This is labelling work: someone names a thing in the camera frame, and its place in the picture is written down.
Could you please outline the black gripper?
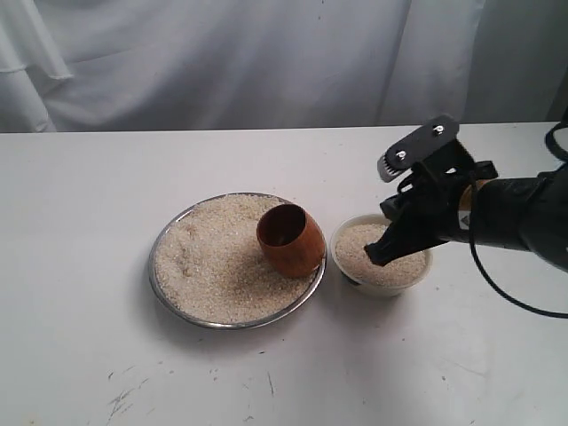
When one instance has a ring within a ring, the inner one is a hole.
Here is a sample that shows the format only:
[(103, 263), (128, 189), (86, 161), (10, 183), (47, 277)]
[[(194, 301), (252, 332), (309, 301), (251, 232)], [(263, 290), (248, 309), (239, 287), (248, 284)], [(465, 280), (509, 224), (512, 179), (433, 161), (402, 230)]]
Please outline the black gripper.
[(478, 180), (498, 177), (491, 161), (477, 162), (454, 139), (427, 159), (415, 163), (398, 184), (397, 193), (381, 208), (391, 221), (382, 237), (364, 247), (372, 264), (386, 266), (405, 256), (445, 244), (438, 233), (448, 226), (443, 216), (456, 210), (464, 188)]

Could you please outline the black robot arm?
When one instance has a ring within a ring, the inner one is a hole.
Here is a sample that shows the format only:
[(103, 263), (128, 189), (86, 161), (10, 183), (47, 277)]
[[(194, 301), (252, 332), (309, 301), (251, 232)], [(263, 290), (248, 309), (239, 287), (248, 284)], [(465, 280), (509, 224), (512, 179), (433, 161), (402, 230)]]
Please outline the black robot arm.
[(381, 179), (407, 176), (381, 202), (389, 220), (365, 252), (373, 264), (449, 241), (529, 251), (567, 268), (567, 166), (536, 177), (500, 178), (458, 140), (459, 124), (441, 115), (390, 146), (377, 163)]

